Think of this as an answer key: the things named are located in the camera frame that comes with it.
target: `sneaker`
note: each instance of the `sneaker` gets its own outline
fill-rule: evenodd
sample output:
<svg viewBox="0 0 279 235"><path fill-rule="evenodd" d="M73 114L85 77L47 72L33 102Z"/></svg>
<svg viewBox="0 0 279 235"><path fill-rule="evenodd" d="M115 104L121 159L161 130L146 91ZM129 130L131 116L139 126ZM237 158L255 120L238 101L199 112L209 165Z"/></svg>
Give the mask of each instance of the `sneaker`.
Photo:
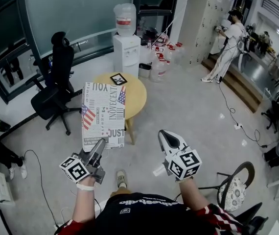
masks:
<svg viewBox="0 0 279 235"><path fill-rule="evenodd" d="M21 172L22 178L26 179L26 177L27 177L27 170L26 170L26 162L25 162L25 160L23 160L23 165L20 167L20 172Z"/></svg>
<svg viewBox="0 0 279 235"><path fill-rule="evenodd" d="M116 173L116 182L119 187L125 187L127 188L127 183L126 183L126 175L124 170L120 170Z"/></svg>
<svg viewBox="0 0 279 235"><path fill-rule="evenodd" d="M13 180L14 178L14 170L17 168L17 165L14 163L11 163L11 168L9 169L9 175L10 175L10 180Z"/></svg>
<svg viewBox="0 0 279 235"><path fill-rule="evenodd" d="M203 83L212 83L212 79L207 79L206 77L203 77L203 78L201 79L201 81L202 81Z"/></svg>

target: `sock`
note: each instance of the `sock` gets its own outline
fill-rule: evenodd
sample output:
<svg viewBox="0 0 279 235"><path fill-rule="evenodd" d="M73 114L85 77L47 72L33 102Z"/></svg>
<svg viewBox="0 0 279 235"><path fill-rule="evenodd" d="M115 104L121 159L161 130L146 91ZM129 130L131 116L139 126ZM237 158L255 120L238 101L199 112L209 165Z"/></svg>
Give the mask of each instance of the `sock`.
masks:
<svg viewBox="0 0 279 235"><path fill-rule="evenodd" d="M119 185L119 188L120 187L125 187L126 188L126 184L125 183L121 183L120 185Z"/></svg>

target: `floor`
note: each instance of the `floor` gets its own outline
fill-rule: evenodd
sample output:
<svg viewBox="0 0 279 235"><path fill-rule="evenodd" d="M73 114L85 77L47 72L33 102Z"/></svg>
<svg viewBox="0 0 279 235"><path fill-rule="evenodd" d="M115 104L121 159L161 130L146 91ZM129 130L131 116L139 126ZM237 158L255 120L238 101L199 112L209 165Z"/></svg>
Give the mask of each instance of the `floor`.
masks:
<svg viewBox="0 0 279 235"><path fill-rule="evenodd" d="M233 173L243 162L254 164L256 176L247 189L243 206L234 212L242 213L251 206L263 202L258 215L269 217L260 235L267 235L279 220L279 202L275 202L277 187L267 188L273 177L279 176L279 168L270 170L262 159L262 150L256 142L245 137L242 130L235 131L234 122L225 105L223 96L216 83L204 84L200 78L207 74L202 65L184 69L172 68L162 83L152 83L141 78L147 88L147 103L135 117L136 145L126 135L124 148L104 151L101 165L106 171L102 185L97 185L95 197L103 205L110 193L116 189L115 172L123 168L127 173L129 189L133 192L161 194L174 198L179 186L174 177L166 173L155 176L153 171L161 166L164 155L161 152L157 133L167 129L184 137L196 149L203 164L195 177L199 187L219 184L224 178L216 172ZM254 130L261 133L260 144L268 144L277 139L273 131L266 130L267 120L260 115L269 102L264 101L260 109L252 114L245 104L223 83L220 85L228 105L236 109L234 117L243 123L251 137ZM79 107L81 96L69 103ZM18 155L33 149L39 157L43 173L43 187L49 205L58 223L62 223L60 212L65 220L71 219L76 192L72 183L58 165L72 152L81 149L81 119L78 113L67 117L72 134L66 136L60 120L49 131L45 130L47 121L36 117L14 131L3 142ZM14 235L53 234L53 219L45 203L41 185L39 165L31 152L26 155L28 177L23 180L19 170L11 182L16 207L3 210L6 221ZM215 190L203 191L215 203Z"/></svg>

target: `desk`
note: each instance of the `desk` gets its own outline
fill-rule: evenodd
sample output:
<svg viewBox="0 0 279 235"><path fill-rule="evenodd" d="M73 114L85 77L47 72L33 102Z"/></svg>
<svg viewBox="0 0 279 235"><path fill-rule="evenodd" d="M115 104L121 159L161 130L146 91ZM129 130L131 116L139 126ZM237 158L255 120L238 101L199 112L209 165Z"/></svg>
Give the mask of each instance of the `desk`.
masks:
<svg viewBox="0 0 279 235"><path fill-rule="evenodd" d="M95 78L94 83L112 84L111 76L118 74L118 72L105 73ZM132 144L135 144L135 138L133 134L133 117L138 114L144 107L147 100L147 91L143 83L131 74L121 73L121 75L127 80L127 83L123 84L126 87L125 90L125 122L127 131L130 134Z"/></svg>

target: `black t-shirt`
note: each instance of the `black t-shirt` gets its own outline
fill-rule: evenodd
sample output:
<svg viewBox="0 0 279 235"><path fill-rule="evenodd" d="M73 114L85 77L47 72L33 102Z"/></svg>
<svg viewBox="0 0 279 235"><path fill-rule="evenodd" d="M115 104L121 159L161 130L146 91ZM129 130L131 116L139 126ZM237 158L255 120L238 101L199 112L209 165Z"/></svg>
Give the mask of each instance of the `black t-shirt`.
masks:
<svg viewBox="0 0 279 235"><path fill-rule="evenodd" d="M59 235L75 234L188 234L213 235L235 231L241 234L242 225L223 209L209 205L192 211L182 203L153 194L120 194L110 198L102 213L85 224L73 220L64 224Z"/></svg>

